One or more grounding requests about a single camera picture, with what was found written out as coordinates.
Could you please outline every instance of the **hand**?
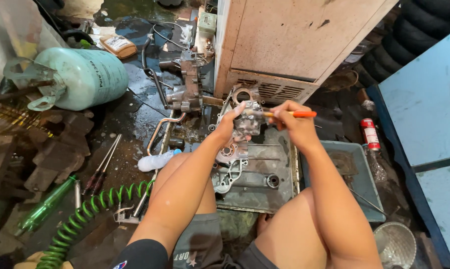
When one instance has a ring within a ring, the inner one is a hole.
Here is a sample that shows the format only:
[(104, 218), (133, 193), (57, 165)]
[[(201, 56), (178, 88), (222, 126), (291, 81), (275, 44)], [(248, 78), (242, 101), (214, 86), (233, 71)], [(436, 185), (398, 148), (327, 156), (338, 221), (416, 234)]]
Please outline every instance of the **hand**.
[(245, 105), (245, 102), (241, 102), (240, 105), (228, 111), (220, 120), (217, 129), (211, 132), (210, 136), (216, 138), (217, 143), (221, 146), (220, 149), (229, 146), (233, 142), (233, 120), (243, 112)]
[(279, 131), (288, 129), (291, 141), (302, 152), (311, 149), (317, 144), (321, 145), (316, 134), (313, 118), (295, 118), (288, 111), (311, 111), (311, 108), (287, 100), (283, 104), (270, 109), (274, 117), (268, 121), (271, 124), (276, 123)]

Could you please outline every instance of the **grey shorts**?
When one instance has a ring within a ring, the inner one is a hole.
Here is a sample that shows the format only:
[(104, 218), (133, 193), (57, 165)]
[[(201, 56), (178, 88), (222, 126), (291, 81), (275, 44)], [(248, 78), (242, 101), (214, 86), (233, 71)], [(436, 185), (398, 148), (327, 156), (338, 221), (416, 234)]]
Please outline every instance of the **grey shorts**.
[(195, 215), (180, 235), (172, 257), (170, 268), (174, 269), (277, 269), (252, 242), (233, 261), (222, 254), (223, 243), (220, 232), (220, 217), (217, 213)]

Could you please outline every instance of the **logo on sleeve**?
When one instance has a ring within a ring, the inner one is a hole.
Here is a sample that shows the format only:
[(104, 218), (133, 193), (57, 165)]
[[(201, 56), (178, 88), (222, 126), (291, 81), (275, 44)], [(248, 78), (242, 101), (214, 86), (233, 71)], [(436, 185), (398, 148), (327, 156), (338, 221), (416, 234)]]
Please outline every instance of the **logo on sleeve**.
[(119, 263), (117, 266), (114, 267), (114, 269), (122, 269), (126, 266), (127, 261)]

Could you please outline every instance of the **green coiled air hose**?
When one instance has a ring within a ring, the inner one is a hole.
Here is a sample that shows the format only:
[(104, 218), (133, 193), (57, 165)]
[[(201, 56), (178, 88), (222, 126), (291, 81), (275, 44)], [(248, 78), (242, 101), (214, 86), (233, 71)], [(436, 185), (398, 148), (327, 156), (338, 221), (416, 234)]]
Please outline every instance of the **green coiled air hose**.
[(101, 209), (110, 208), (115, 205), (114, 199), (120, 204), (122, 202), (122, 195), (124, 189), (126, 190), (126, 198), (132, 200), (133, 188), (137, 189), (138, 198), (142, 197), (142, 186), (146, 184), (145, 195), (150, 196), (150, 186), (155, 180), (151, 180), (149, 183), (142, 181), (138, 187), (133, 183), (129, 188), (124, 185), (117, 191), (111, 188), (108, 193), (102, 191), (99, 195), (94, 195), (89, 201), (84, 201), (82, 207), (76, 209), (68, 218), (68, 222), (65, 222), (57, 230), (57, 235), (52, 238), (52, 243), (49, 245), (49, 249), (44, 251), (46, 256), (41, 258), (41, 261), (37, 264), (36, 269), (58, 269), (66, 259), (67, 252), (71, 247), (72, 241), (78, 235), (81, 229), (84, 229), (84, 225), (89, 223)]

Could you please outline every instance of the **water bottle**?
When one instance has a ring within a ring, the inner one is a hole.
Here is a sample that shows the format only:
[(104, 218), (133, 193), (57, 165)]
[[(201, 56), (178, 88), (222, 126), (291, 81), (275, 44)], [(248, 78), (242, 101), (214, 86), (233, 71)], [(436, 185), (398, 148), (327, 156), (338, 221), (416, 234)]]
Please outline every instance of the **water bottle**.
[(175, 150), (171, 149), (164, 154), (145, 156), (138, 161), (138, 169), (142, 172), (149, 172), (155, 169), (162, 168), (167, 164), (168, 161), (170, 161), (170, 159), (172, 159), (175, 154), (181, 152), (182, 151), (177, 148)]

